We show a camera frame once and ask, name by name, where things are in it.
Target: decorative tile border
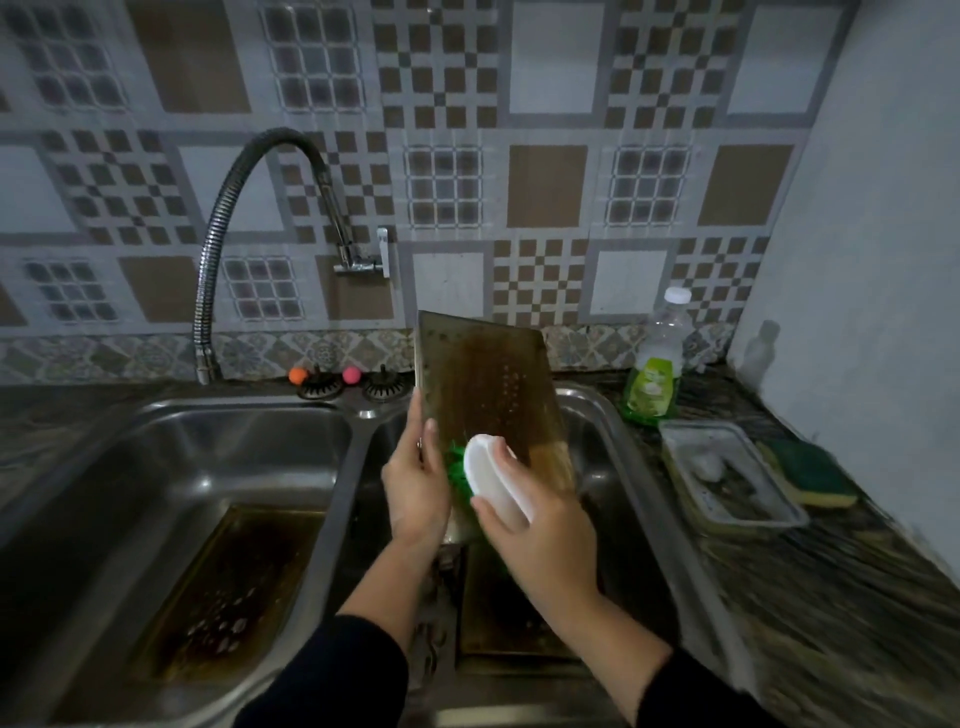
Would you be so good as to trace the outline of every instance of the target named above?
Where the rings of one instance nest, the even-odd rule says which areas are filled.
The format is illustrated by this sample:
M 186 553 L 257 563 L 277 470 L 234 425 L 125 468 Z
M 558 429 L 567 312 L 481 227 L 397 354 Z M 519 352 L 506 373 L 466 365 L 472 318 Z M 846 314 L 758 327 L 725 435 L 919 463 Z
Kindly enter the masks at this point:
M 687 341 L 688 368 L 719 361 L 733 337 L 734 324 L 700 326 Z M 551 326 L 543 329 L 555 371 L 625 369 L 643 340 L 643 324 Z M 409 372 L 414 363 L 409 328 L 352 331 L 215 333 L 224 376 L 269 379 L 301 364 L 340 371 Z M 146 336 L 48 336 L 0 340 L 0 385 L 94 384 L 194 378 L 193 347 L 187 334 Z

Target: bottle label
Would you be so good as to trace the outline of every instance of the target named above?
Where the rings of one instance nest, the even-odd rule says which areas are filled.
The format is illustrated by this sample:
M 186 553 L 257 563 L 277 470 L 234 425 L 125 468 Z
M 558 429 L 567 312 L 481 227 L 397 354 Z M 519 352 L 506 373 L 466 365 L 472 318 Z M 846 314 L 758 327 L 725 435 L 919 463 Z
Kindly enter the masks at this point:
M 627 405 L 643 417 L 662 417 L 673 400 L 673 362 L 651 357 L 636 373 Z

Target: faucet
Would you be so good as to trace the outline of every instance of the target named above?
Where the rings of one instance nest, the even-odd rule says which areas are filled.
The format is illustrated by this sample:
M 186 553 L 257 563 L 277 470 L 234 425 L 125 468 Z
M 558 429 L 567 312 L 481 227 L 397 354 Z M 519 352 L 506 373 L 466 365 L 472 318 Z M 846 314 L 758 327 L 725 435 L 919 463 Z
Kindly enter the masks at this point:
M 193 352 L 197 366 L 197 381 L 201 384 L 209 384 L 224 378 L 213 351 L 210 330 L 213 324 L 213 295 L 217 288 L 220 252 L 224 247 L 230 217 L 253 168 L 267 152 L 279 144 L 292 144 L 310 160 L 310 169 L 317 182 L 320 197 L 324 201 L 324 211 L 337 232 L 340 263 L 334 266 L 333 270 L 344 274 L 382 271 L 384 277 L 388 278 L 390 275 L 389 268 L 384 265 L 388 260 L 386 229 L 380 228 L 377 231 L 380 256 L 362 255 L 356 250 L 350 229 L 337 207 L 330 168 L 326 166 L 324 158 L 321 157 L 320 151 L 313 142 L 303 133 L 282 127 L 258 134 L 241 150 L 230 171 L 227 172 L 227 178 L 220 187 L 217 201 L 210 213 L 210 221 L 206 226 L 204 249 L 200 253 L 200 271 L 197 275 L 197 302 L 193 309 Z

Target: granite countertop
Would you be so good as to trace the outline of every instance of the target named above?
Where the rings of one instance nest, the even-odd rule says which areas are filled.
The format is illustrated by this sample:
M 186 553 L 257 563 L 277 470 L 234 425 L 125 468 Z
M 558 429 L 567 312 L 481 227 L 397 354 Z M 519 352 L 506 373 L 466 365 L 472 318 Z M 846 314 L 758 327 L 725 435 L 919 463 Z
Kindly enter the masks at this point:
M 624 373 L 562 378 L 614 401 L 625 383 Z M 204 394 L 270 390 L 283 391 L 244 382 Z M 97 419 L 196 393 L 183 382 L 0 389 L 0 510 Z M 685 376 L 678 405 L 681 418 L 729 420 L 755 439 L 791 436 L 722 367 Z M 658 433 L 631 432 L 672 498 Z M 867 499 L 808 511 L 810 526 L 775 539 L 690 532 L 754 656 L 763 703 L 796 728 L 960 724 L 960 590 Z

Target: sink rim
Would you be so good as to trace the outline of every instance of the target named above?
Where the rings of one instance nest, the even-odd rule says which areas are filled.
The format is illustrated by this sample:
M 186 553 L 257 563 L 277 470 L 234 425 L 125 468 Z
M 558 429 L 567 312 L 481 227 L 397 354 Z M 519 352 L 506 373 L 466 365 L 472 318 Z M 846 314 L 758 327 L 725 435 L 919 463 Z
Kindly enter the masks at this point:
M 674 597 L 684 648 L 703 662 L 715 663 L 715 659 L 711 660 L 711 656 L 716 657 L 715 651 L 710 648 L 709 634 L 705 634 L 705 628 L 709 628 L 719 642 L 722 653 L 720 658 L 724 663 L 721 667 L 725 669 L 727 679 L 735 688 L 756 694 L 756 675 L 746 644 L 708 576 L 699 554 L 684 533 L 682 517 L 663 496 L 658 479 L 644 461 L 633 435 L 621 420 L 616 408 L 607 398 L 585 385 L 556 381 L 554 386 L 561 409 L 570 409 L 578 416 L 585 417 L 597 428 L 603 439 L 612 465 L 620 477 L 640 527 Z M 328 402 L 306 402 L 293 395 L 245 394 L 211 397 L 205 393 L 198 393 L 195 397 L 141 402 L 132 405 L 125 412 L 114 412 L 109 417 L 94 421 L 87 435 L 59 462 L 35 478 L 21 498 L 0 513 L 0 548 L 3 548 L 10 536 L 36 511 L 68 488 L 85 467 L 95 462 L 123 437 L 125 430 L 131 429 L 133 423 L 144 418 L 146 424 L 154 418 L 178 410 L 276 407 L 321 410 L 336 414 L 346 421 L 350 437 L 332 487 L 324 527 L 314 544 L 300 593 L 294 601 L 289 618 L 260 664 L 233 689 L 191 713 L 172 719 L 113 725 L 130 728 L 192 728 L 226 721 L 228 717 L 232 719 L 234 713 L 248 699 L 269 685 L 320 623 L 334 571 L 344 547 L 354 499 L 361 485 L 362 471 L 372 438 L 381 426 L 405 412 L 408 402 L 409 396 L 385 404 L 374 404 L 365 400 L 360 392 L 353 388 Z M 645 487 L 644 481 L 651 486 Z M 19 681 L 12 683 L 13 694 L 10 697 L 15 696 L 18 685 Z M 72 725 L 86 728 L 99 724 L 87 722 Z

